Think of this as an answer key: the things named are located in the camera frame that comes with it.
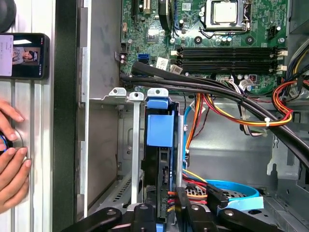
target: cable tie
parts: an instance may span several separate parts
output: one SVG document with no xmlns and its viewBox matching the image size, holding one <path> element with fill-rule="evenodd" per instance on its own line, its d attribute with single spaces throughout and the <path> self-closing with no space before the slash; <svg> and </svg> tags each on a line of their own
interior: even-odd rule
<svg viewBox="0 0 309 232">
<path fill-rule="evenodd" d="M 242 120 L 246 120 L 250 118 L 250 115 L 243 115 L 240 117 Z"/>
<path fill-rule="evenodd" d="M 264 133 L 263 133 L 263 137 L 267 137 L 267 136 L 268 136 L 268 134 L 267 134 L 267 130 L 264 128 L 264 129 L 263 129 L 263 131 L 264 131 Z"/>
<path fill-rule="evenodd" d="M 269 127 L 270 118 L 266 117 L 264 121 L 266 122 L 266 127 Z"/>
<path fill-rule="evenodd" d="M 283 99 L 286 100 L 286 99 L 287 99 L 287 96 L 284 96 L 284 95 L 283 95 L 283 96 L 280 97 L 280 101 L 282 101 Z"/>
</svg>

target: metal bracket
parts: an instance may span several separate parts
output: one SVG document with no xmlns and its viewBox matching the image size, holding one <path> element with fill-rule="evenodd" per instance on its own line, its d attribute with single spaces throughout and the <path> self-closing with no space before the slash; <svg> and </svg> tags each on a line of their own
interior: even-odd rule
<svg viewBox="0 0 309 232">
<path fill-rule="evenodd" d="M 166 88 L 150 88 L 147 91 L 147 97 L 168 98 L 169 91 Z"/>
<path fill-rule="evenodd" d="M 142 101 L 144 101 L 144 94 L 140 93 L 140 92 L 132 92 L 129 95 L 129 101 L 142 102 Z"/>
<path fill-rule="evenodd" d="M 108 96 L 110 97 L 126 97 L 126 89 L 125 88 L 114 88 Z"/>
<path fill-rule="evenodd" d="M 267 175 L 271 175 L 273 165 L 277 165 L 278 179 L 297 180 L 299 172 L 299 160 L 295 159 L 293 165 L 288 165 L 288 148 L 279 142 L 277 136 L 273 136 L 272 157 L 267 165 Z"/>
<path fill-rule="evenodd" d="M 135 204 L 138 201 L 140 183 L 140 103 L 144 101 L 144 94 L 140 92 L 132 92 L 129 95 L 129 101 L 134 102 L 131 204 Z"/>
</svg>

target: black plastic clip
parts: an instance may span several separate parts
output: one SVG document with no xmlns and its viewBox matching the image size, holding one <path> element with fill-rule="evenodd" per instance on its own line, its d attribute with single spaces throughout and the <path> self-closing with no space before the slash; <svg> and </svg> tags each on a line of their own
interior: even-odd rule
<svg viewBox="0 0 309 232">
<path fill-rule="evenodd" d="M 248 98 L 249 94 L 245 93 L 242 97 L 242 99 L 237 103 L 238 106 L 241 106 L 241 104 L 243 103 L 244 100 L 246 100 Z"/>
</svg>

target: smartphone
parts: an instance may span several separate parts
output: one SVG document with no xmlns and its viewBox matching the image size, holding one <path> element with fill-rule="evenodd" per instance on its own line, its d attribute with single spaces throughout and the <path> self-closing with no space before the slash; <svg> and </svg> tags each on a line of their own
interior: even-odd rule
<svg viewBox="0 0 309 232">
<path fill-rule="evenodd" d="M 48 36 L 40 33 L 0 34 L 0 78 L 48 78 L 49 43 Z"/>
</svg>

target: blue plastic tab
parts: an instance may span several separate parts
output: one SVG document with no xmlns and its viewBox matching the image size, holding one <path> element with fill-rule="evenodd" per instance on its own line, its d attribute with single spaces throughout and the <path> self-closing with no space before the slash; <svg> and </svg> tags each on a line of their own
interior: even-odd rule
<svg viewBox="0 0 309 232">
<path fill-rule="evenodd" d="M 164 232 L 163 224 L 156 224 L 156 232 Z"/>
<path fill-rule="evenodd" d="M 169 106 L 169 100 L 166 98 L 150 98 L 147 102 L 147 108 L 149 109 L 167 110 L 168 106 Z"/>
<path fill-rule="evenodd" d="M 174 112 L 172 115 L 148 115 L 147 145 L 173 147 Z"/>
<path fill-rule="evenodd" d="M 235 200 L 228 203 L 227 208 L 237 209 L 239 211 L 264 209 L 263 197 L 251 197 L 242 200 Z"/>
</svg>

